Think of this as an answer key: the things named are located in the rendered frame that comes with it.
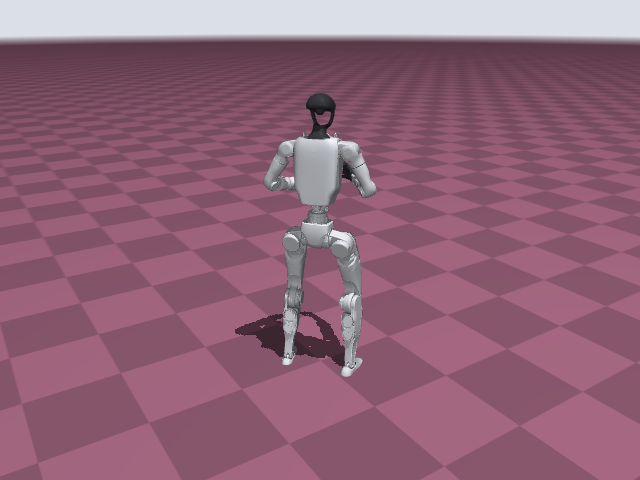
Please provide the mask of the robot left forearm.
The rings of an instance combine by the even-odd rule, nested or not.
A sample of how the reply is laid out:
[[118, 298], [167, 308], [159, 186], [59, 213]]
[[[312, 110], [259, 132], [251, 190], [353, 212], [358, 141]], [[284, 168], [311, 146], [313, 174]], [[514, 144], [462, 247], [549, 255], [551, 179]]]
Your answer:
[[281, 186], [278, 189], [278, 191], [282, 191], [282, 190], [294, 191], [294, 190], [296, 190], [295, 189], [295, 185], [294, 185], [294, 177], [278, 176], [278, 178], [281, 181]]

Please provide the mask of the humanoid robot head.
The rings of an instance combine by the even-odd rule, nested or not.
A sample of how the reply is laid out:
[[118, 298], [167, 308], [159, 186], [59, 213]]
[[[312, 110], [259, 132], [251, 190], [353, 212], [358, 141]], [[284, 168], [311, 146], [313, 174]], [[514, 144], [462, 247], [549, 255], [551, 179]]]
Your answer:
[[[323, 138], [330, 139], [331, 137], [327, 135], [326, 129], [329, 128], [333, 122], [335, 108], [336, 108], [336, 104], [334, 100], [327, 94], [317, 93], [312, 95], [308, 99], [306, 103], [306, 108], [310, 110], [314, 125], [313, 125], [313, 130], [311, 134], [305, 138], [306, 139], [323, 139]], [[324, 114], [325, 111], [331, 112], [330, 120], [325, 125], [319, 125], [316, 120], [315, 113], [317, 115], [322, 115]]]

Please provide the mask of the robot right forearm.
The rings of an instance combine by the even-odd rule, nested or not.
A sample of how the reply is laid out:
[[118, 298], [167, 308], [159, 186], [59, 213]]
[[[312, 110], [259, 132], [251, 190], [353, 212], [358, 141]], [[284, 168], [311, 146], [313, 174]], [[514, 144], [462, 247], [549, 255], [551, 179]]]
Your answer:
[[[355, 177], [355, 175], [354, 175], [354, 174], [351, 174], [351, 178], [352, 178], [352, 183], [353, 183], [353, 184], [355, 184], [355, 186], [356, 186], [356, 187], [358, 187], [358, 186], [360, 185], [360, 183], [359, 183], [359, 181], [357, 180], [357, 178]], [[374, 185], [374, 187], [375, 187], [375, 190], [376, 190], [376, 192], [377, 192], [376, 185], [374, 184], [374, 182], [373, 182], [373, 181], [371, 181], [371, 182], [373, 183], [373, 185]]]

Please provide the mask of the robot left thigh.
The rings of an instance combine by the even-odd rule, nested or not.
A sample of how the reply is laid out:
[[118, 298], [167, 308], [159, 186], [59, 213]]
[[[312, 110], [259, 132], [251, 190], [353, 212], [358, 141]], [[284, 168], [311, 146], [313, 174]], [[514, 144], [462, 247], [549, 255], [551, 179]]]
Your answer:
[[288, 305], [300, 307], [303, 304], [304, 291], [302, 290], [303, 274], [307, 246], [301, 243], [301, 226], [294, 226], [287, 230], [283, 239], [285, 261], [288, 274]]

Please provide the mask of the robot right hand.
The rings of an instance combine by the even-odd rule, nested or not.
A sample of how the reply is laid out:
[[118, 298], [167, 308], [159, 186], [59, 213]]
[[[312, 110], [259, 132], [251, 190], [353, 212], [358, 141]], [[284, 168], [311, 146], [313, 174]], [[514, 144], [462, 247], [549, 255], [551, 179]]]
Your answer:
[[350, 165], [344, 160], [342, 178], [346, 178], [352, 182], [351, 174], [354, 174]]

